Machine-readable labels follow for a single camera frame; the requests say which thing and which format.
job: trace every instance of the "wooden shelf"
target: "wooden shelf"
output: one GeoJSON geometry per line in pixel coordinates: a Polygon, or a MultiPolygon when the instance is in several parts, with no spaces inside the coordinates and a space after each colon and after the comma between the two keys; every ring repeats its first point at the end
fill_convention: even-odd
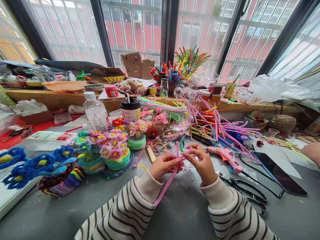
{"type": "MultiPolygon", "coordinates": [[[[48,90],[28,90],[28,89],[16,89],[16,90],[6,90],[6,93],[12,100],[15,102],[21,100],[31,100],[35,99],[36,101],[43,103],[47,106],[49,110],[58,110],[60,108],[68,109],[70,104],[74,105],[83,105],[85,98],[83,93],[66,93],[66,92],[53,92],[48,90]]],[[[124,97],[115,97],[108,99],[100,99],[106,106],[107,111],[114,111],[119,109],[119,105],[124,97]]],[[[156,98],[156,101],[163,102],[168,105],[174,105],[172,101],[176,101],[175,98],[161,99],[160,97],[156,98]]],[[[272,103],[266,105],[253,104],[246,105],[240,102],[229,103],[217,103],[219,112],[250,112],[250,111],[275,111],[276,107],[272,103]]],[[[283,106],[283,112],[285,113],[298,113],[301,112],[301,109],[296,106],[283,106]]]]}

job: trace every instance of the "plastic water bottle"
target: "plastic water bottle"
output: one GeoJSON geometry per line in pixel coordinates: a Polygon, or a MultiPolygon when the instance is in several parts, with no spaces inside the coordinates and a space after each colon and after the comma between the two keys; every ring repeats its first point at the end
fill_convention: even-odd
{"type": "Polygon", "coordinates": [[[106,132],[108,129],[108,114],[104,104],[96,99],[94,92],[85,92],[86,101],[83,104],[83,110],[91,124],[91,127],[96,131],[106,132]]]}

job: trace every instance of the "gray tabletop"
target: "gray tabletop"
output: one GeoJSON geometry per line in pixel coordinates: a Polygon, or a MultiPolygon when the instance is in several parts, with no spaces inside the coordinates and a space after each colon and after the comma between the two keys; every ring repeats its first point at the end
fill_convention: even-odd
{"type": "MultiPolygon", "coordinates": [[[[72,127],[57,127],[66,131],[72,127]]],[[[139,151],[135,152],[133,162],[139,151]]],[[[230,175],[227,163],[212,156],[216,170],[230,175]]],[[[147,152],[140,163],[151,166],[147,152]]],[[[320,173],[293,164],[303,179],[292,177],[307,193],[307,197],[285,193],[275,198],[261,185],[255,185],[268,197],[265,222],[280,239],[318,239],[320,222],[320,173]]],[[[25,198],[0,220],[0,239],[72,239],[82,223],[99,207],[116,195],[132,177],[141,176],[142,167],[130,167],[123,175],[104,180],[101,175],[86,176],[83,183],[61,199],[36,191],[25,198]]],[[[279,187],[256,173],[257,179],[279,193],[279,187]]],[[[169,176],[163,177],[166,182],[169,176]]],[[[143,239],[216,239],[207,211],[208,201],[199,190],[201,179],[186,162],[186,170],[177,174],[157,207],[143,239]]]]}

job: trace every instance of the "jar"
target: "jar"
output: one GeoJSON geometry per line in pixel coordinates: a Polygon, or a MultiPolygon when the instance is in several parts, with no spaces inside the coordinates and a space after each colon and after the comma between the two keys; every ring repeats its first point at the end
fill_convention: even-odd
{"type": "Polygon", "coordinates": [[[167,99],[168,98],[168,79],[167,78],[161,78],[161,87],[160,87],[160,98],[161,99],[167,99]]]}
{"type": "Polygon", "coordinates": [[[221,99],[221,95],[211,94],[210,96],[210,102],[218,103],[220,102],[220,99],[221,99]]]}
{"type": "Polygon", "coordinates": [[[222,88],[223,88],[223,84],[213,84],[212,85],[212,89],[211,89],[211,93],[215,94],[215,95],[220,95],[222,92],[222,88]]]}
{"type": "Polygon", "coordinates": [[[202,99],[205,100],[205,101],[208,101],[208,100],[210,99],[210,95],[211,95],[211,93],[210,93],[210,92],[206,92],[206,91],[203,91],[203,92],[201,93],[201,97],[202,97],[202,99]]]}
{"type": "Polygon", "coordinates": [[[38,78],[40,82],[52,82],[58,81],[55,73],[51,70],[51,68],[44,65],[34,65],[32,67],[34,75],[38,78]]]}
{"type": "Polygon", "coordinates": [[[119,96],[118,89],[117,89],[116,85],[105,84],[104,89],[106,90],[108,97],[118,97],[119,96]]]}

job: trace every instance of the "hand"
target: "hand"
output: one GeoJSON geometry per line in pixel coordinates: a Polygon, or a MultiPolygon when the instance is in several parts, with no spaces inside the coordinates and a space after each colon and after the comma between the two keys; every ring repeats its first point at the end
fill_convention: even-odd
{"type": "Polygon", "coordinates": [[[196,168],[198,171],[203,187],[213,184],[218,176],[214,171],[214,167],[211,162],[209,154],[207,154],[200,144],[190,144],[187,148],[192,147],[189,153],[183,152],[182,155],[196,168]],[[192,154],[197,155],[199,161],[195,159],[192,154]]]}
{"type": "MultiPolygon", "coordinates": [[[[167,174],[167,173],[173,173],[175,167],[181,163],[181,158],[175,159],[171,155],[162,155],[156,158],[156,160],[153,162],[151,167],[149,168],[150,174],[153,176],[155,180],[158,182],[160,181],[160,178],[167,174]]],[[[181,167],[178,167],[178,171],[176,173],[179,173],[182,170],[181,167]]]]}
{"type": "Polygon", "coordinates": [[[310,143],[309,145],[304,146],[301,149],[301,153],[320,166],[320,143],[310,143]]]}

